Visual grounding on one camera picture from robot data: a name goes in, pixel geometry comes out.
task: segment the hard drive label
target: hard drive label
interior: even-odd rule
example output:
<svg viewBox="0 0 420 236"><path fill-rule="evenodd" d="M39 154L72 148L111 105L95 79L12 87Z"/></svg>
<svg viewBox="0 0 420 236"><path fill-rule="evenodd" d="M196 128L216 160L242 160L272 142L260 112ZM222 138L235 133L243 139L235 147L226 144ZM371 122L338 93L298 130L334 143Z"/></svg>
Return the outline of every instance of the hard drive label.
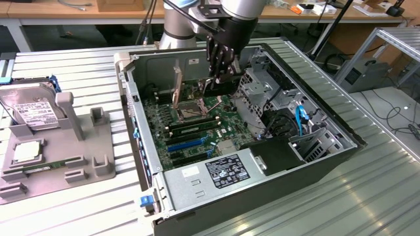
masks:
<svg viewBox="0 0 420 236"><path fill-rule="evenodd" d="M206 167L216 188L224 188L251 178L236 154L206 163Z"/></svg>
<svg viewBox="0 0 420 236"><path fill-rule="evenodd" d="M30 127L59 122L50 102L16 104L14 107Z"/></svg>

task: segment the motherboard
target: motherboard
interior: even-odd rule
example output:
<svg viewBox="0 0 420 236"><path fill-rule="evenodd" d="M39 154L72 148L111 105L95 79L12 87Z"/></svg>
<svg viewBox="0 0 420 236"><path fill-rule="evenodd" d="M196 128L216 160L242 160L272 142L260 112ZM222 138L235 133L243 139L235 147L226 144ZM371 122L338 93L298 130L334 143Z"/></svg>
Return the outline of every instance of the motherboard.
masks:
<svg viewBox="0 0 420 236"><path fill-rule="evenodd" d="M146 99L144 112L164 170L230 154L255 141L228 95L162 104Z"/></svg>

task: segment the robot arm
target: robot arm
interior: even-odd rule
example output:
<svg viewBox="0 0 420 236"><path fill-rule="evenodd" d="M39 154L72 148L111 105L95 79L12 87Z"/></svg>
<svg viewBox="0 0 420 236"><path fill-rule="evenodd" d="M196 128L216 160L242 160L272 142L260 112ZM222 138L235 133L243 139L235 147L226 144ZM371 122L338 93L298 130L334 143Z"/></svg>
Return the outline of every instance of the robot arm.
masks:
<svg viewBox="0 0 420 236"><path fill-rule="evenodd" d="M210 0L190 8L190 14L180 12L171 0L164 0L178 12L191 20L198 32L202 27L207 32L207 59L210 76L216 83L223 83L240 72L238 61L258 24L258 18L266 6L266 0Z"/></svg>

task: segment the metal rack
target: metal rack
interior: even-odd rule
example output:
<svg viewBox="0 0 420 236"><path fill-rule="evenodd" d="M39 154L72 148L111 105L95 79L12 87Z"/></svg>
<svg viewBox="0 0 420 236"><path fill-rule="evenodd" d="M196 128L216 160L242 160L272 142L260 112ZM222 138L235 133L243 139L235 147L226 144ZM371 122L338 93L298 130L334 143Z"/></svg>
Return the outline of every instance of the metal rack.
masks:
<svg viewBox="0 0 420 236"><path fill-rule="evenodd" d="M367 41L363 43L359 51L356 52L350 63L346 64L343 69L336 74L336 83L340 85L352 70L356 61L363 57L366 51L370 49L371 44L376 38L386 40L388 44L396 47L402 52L411 56L419 63L404 75L398 82L402 85L420 68L420 28L375 28Z"/></svg>

